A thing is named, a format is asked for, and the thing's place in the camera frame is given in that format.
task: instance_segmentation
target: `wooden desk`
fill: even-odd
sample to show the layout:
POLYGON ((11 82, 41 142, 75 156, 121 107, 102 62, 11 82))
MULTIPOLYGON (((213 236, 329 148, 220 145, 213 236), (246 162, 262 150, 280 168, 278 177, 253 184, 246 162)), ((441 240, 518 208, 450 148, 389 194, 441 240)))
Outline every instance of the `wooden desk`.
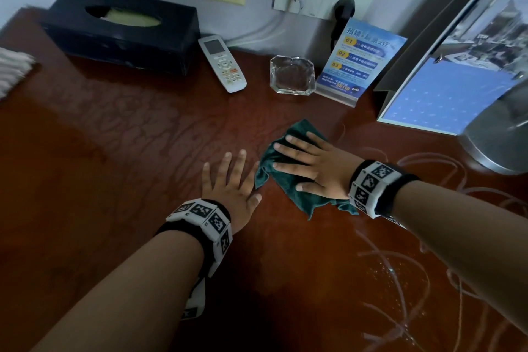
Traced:
MULTIPOLYGON (((214 170, 240 148, 254 161, 303 117, 365 158, 404 159, 429 182, 490 187, 512 197, 472 195, 518 213, 527 206, 513 199, 528 200, 526 176, 484 170, 454 137, 375 122, 370 93, 355 109, 278 95, 269 58, 238 52, 248 86, 233 95, 201 55, 187 78, 69 59, 36 24, 39 14, 19 12, 0 37, 40 62, 0 103, 1 350, 27 351, 175 206, 198 197, 204 161, 214 170)), ((526 350, 527 338, 487 304, 463 295, 460 306, 458 278, 453 286, 406 230, 329 206, 308 222, 273 181, 262 194, 178 346, 418 351, 412 337, 440 352, 460 332, 459 351, 526 350), (401 334, 394 323, 405 320, 401 334)))

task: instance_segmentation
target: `finger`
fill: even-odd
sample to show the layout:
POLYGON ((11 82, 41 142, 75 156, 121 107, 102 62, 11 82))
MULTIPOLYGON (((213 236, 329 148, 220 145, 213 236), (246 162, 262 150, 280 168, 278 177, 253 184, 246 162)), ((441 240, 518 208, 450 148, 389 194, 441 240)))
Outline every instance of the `finger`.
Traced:
POLYGON ((326 142, 324 139, 315 135, 313 132, 307 132, 306 136, 310 138, 313 142, 315 142, 317 146, 319 146, 323 150, 330 150, 332 148, 331 143, 326 142))
POLYGON ((319 185, 317 182, 300 182, 295 185, 295 190, 306 192, 308 194, 326 196, 326 188, 319 185))
POLYGON ((287 163, 273 163, 273 168, 280 172, 285 172, 293 175, 300 175, 315 180, 317 172, 311 166, 303 164, 287 164, 287 163))
POLYGON ((203 163, 202 169, 202 193, 212 191, 213 186, 211 185, 211 168, 209 163, 203 163))
POLYGON ((242 176, 242 170, 244 169, 244 164, 246 164, 246 151, 242 149, 238 152, 238 157, 234 163, 233 171, 229 177, 229 186, 238 189, 240 186, 240 177, 242 176))
POLYGON ((247 200, 247 208, 249 209, 249 216, 251 217, 253 215, 253 212, 259 205, 260 201, 262 200, 261 194, 254 194, 251 198, 247 200))
POLYGON ((231 152, 226 152, 220 167, 218 168, 218 174, 216 176, 216 181, 214 182, 214 187, 225 187, 226 177, 228 175, 229 163, 231 163, 231 152))
POLYGON ((253 165, 253 168, 247 175, 246 179, 242 183, 242 186, 240 187, 240 193, 244 196, 249 196, 251 192, 253 191, 253 187, 255 186, 255 174, 257 173, 257 170, 259 169, 259 162, 255 162, 253 165))
POLYGON ((275 142, 273 144, 273 148, 288 157, 291 157, 292 159, 295 159, 297 161, 300 161, 302 163, 306 164, 313 164, 315 162, 315 156, 309 155, 306 152, 303 152, 301 150, 288 148, 287 146, 281 145, 280 143, 275 142))
POLYGON ((311 143, 305 141, 301 141, 299 138, 295 138, 291 135, 286 135, 286 141, 291 143, 292 145, 295 145, 297 148, 301 148, 302 150, 310 153, 310 155, 319 156, 322 152, 322 150, 316 147, 315 145, 312 145, 311 143))

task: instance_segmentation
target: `blue flyer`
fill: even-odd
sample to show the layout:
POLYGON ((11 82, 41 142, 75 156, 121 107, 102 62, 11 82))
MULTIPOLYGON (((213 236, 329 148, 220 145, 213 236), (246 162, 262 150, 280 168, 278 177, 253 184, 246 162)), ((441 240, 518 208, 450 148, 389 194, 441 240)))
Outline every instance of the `blue flyer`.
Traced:
POLYGON ((405 42, 404 37, 351 18, 317 79, 317 90, 357 100, 405 42))

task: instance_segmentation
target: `green cloth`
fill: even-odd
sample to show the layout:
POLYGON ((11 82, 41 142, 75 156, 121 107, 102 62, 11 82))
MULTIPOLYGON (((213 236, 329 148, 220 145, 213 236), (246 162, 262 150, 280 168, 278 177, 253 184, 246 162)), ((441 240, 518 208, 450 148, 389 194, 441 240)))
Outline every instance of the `green cloth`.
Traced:
POLYGON ((348 211, 350 212, 350 214, 358 214, 356 208, 352 206, 347 200, 329 199, 323 196, 309 194, 307 192, 296 191, 295 185, 297 185, 299 182, 309 182, 310 180, 308 178, 300 177, 299 175, 292 175, 277 171, 272 167, 272 164, 275 161, 279 163, 299 164, 298 161, 277 152, 273 148, 273 144, 275 142, 278 142, 290 148, 298 149, 291 143, 286 142, 286 135, 292 135, 303 141, 313 143, 310 138, 306 136, 306 133, 308 131, 313 132, 315 135, 325 139, 325 137, 322 136, 319 131, 316 130, 313 125, 310 124, 308 120, 301 120, 300 122, 295 123, 290 128, 288 128, 288 130, 282 137, 270 143, 270 145, 260 158, 260 167, 257 171, 257 174, 255 175, 255 188, 258 189, 263 186, 264 183, 268 180, 269 176, 272 176, 275 182, 278 183, 282 190, 286 193, 286 195, 294 201, 297 207, 308 215, 308 220, 312 218, 312 214, 314 212, 313 210, 316 207, 324 206, 327 203, 337 206, 337 208, 340 210, 348 211))

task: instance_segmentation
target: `tissue box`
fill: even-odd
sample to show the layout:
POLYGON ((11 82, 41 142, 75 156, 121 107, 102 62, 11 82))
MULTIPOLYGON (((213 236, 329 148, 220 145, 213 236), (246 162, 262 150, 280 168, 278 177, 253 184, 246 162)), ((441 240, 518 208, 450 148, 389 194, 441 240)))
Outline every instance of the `tissue box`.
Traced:
POLYGON ((187 75, 196 8, 161 0, 56 0, 42 28, 66 54, 187 75))

